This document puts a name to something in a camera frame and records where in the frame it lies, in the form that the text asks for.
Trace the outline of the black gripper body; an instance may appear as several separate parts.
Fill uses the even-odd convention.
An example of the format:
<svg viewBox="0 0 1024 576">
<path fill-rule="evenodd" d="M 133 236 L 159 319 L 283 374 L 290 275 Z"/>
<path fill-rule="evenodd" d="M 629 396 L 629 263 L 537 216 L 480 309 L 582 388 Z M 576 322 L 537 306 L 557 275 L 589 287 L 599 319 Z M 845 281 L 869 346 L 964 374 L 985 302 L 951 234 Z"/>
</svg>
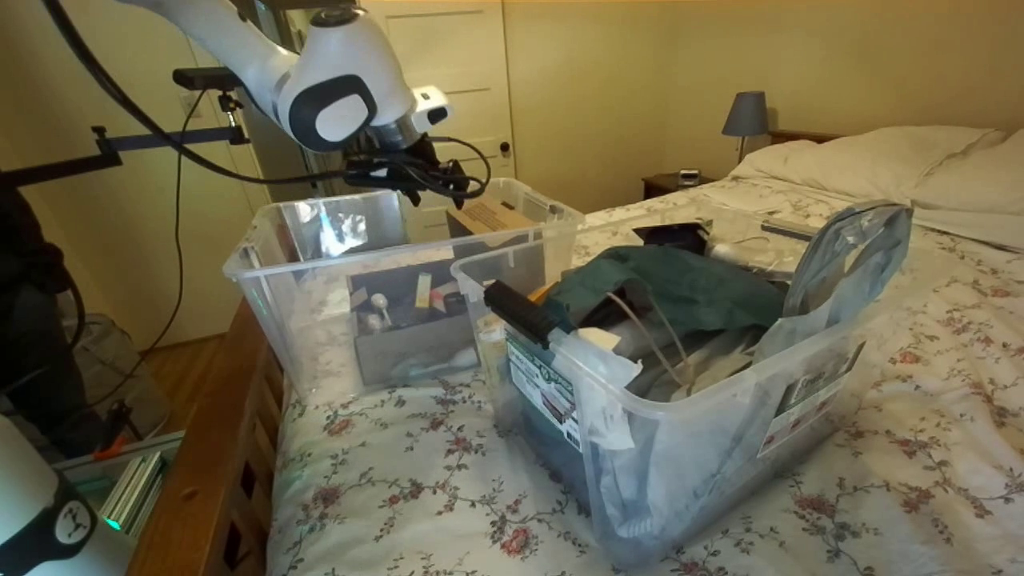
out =
<svg viewBox="0 0 1024 576">
<path fill-rule="evenodd" d="M 351 150 L 343 180 L 361 190 L 404 192 L 413 205 L 418 205 L 425 192 L 443 196 L 453 205 L 478 196 L 473 176 L 467 176 L 456 161 L 438 161 L 430 138 L 418 138 L 407 150 Z"/>
</svg>

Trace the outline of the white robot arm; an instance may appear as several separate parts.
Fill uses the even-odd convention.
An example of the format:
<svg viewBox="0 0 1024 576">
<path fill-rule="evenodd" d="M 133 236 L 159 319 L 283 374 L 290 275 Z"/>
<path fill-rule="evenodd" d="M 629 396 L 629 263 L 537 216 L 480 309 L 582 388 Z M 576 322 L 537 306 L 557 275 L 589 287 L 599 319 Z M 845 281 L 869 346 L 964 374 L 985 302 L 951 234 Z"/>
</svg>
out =
<svg viewBox="0 0 1024 576">
<path fill-rule="evenodd" d="M 387 35 L 354 0 L 312 14 L 302 52 L 271 41 L 231 0 L 126 2 L 198 41 L 294 144 L 338 152 L 344 186 L 393 190 L 409 202 L 434 192 L 453 205 L 487 190 L 434 152 L 433 127 L 450 115 L 449 95 L 407 82 Z"/>
</svg>

